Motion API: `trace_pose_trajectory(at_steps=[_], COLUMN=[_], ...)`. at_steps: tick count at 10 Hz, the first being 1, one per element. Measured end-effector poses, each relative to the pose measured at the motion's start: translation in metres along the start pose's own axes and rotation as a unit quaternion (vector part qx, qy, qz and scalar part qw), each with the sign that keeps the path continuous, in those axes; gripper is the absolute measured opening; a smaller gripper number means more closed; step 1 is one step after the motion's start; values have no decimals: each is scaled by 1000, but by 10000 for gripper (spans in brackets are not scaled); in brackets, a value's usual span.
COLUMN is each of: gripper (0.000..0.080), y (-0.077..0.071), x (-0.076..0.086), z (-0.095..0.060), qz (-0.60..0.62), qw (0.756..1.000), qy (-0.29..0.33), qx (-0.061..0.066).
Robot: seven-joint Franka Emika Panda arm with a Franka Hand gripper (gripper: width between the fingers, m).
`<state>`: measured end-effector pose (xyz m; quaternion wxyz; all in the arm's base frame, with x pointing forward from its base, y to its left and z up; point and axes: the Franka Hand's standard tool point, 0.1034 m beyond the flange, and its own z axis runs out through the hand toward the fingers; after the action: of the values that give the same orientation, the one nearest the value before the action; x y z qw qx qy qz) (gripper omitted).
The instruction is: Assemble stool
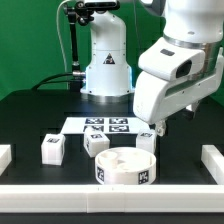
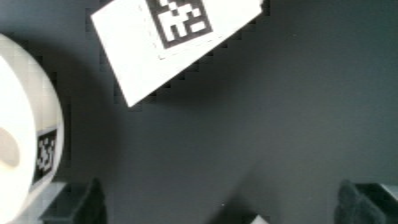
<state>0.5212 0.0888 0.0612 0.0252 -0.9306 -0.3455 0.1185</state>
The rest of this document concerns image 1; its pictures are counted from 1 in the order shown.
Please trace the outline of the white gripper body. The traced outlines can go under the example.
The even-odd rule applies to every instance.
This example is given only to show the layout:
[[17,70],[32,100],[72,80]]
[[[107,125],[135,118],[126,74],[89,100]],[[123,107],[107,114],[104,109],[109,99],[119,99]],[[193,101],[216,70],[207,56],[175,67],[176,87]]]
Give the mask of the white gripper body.
[[219,50],[215,66],[205,70],[206,54],[160,38],[139,58],[133,112],[155,124],[214,93],[220,86],[224,56]]

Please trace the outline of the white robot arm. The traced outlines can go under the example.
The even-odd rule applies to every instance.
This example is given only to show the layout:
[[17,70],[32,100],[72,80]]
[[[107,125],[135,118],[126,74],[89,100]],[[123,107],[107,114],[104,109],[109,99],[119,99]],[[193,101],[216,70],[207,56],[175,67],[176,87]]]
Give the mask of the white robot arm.
[[220,86],[224,70],[224,0],[140,0],[146,10],[165,19],[163,36],[138,59],[142,72],[131,84],[126,62],[126,27],[110,11],[118,0],[84,0],[93,12],[92,58],[81,91],[103,101],[134,93],[133,112],[158,135],[165,120],[199,102]]

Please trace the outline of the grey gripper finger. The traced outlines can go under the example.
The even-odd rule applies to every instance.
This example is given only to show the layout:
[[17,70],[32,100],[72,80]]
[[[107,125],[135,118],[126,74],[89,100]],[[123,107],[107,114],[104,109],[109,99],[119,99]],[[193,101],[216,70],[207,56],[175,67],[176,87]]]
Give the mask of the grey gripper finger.
[[195,102],[195,103],[192,103],[192,104],[190,104],[190,105],[188,105],[188,106],[186,107],[186,109],[187,109],[187,114],[188,114],[188,117],[189,117],[190,119],[193,119],[193,118],[195,117],[196,112],[197,112],[197,110],[198,110],[198,108],[199,108],[199,105],[200,105],[200,102]]
[[158,136],[164,136],[166,133],[166,122],[161,120],[155,124],[155,132]]

